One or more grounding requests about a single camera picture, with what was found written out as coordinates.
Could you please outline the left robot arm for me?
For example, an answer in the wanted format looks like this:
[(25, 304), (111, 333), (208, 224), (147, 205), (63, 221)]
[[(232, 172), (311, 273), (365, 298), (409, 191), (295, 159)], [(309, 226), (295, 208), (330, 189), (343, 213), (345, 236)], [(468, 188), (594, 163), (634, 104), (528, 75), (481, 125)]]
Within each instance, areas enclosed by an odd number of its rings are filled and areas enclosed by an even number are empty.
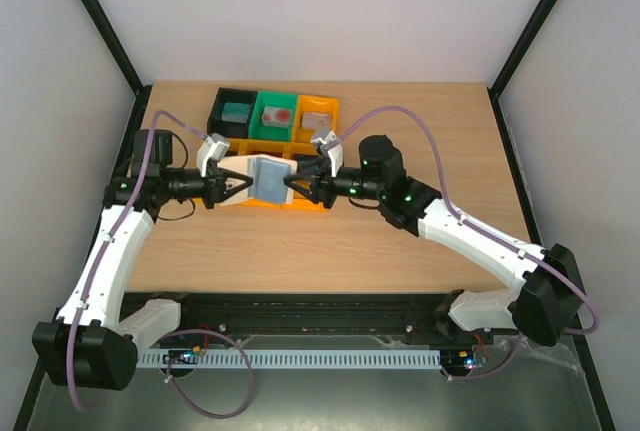
[(50, 380), (59, 386), (122, 390), (138, 358), (176, 330), (181, 306), (152, 299), (122, 318), (125, 290), (143, 244), (170, 201), (202, 201), (208, 209), (246, 190), (250, 176), (223, 168), (230, 143), (208, 135), (189, 168), (173, 164), (170, 130), (140, 130), (132, 156), (104, 194), (99, 231), (82, 274), (51, 322), (40, 322), (32, 343)]

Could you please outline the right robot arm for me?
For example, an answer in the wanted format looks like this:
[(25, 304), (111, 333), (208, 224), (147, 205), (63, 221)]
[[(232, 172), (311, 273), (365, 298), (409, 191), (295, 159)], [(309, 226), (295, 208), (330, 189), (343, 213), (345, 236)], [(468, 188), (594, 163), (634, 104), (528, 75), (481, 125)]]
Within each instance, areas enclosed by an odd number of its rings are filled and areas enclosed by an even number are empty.
[(319, 157), (285, 177), (287, 187), (329, 209), (339, 197), (373, 200), (393, 227), (439, 243), (488, 271), (504, 289), (476, 293), (457, 290), (443, 302), (436, 330), (445, 341), (470, 331), (513, 329), (551, 347), (568, 332), (582, 301), (572, 251), (561, 244), (546, 249), (527, 243), (447, 204), (441, 191), (409, 176), (401, 152), (385, 135), (358, 147), (359, 164), (348, 167), (334, 134), (318, 137)]

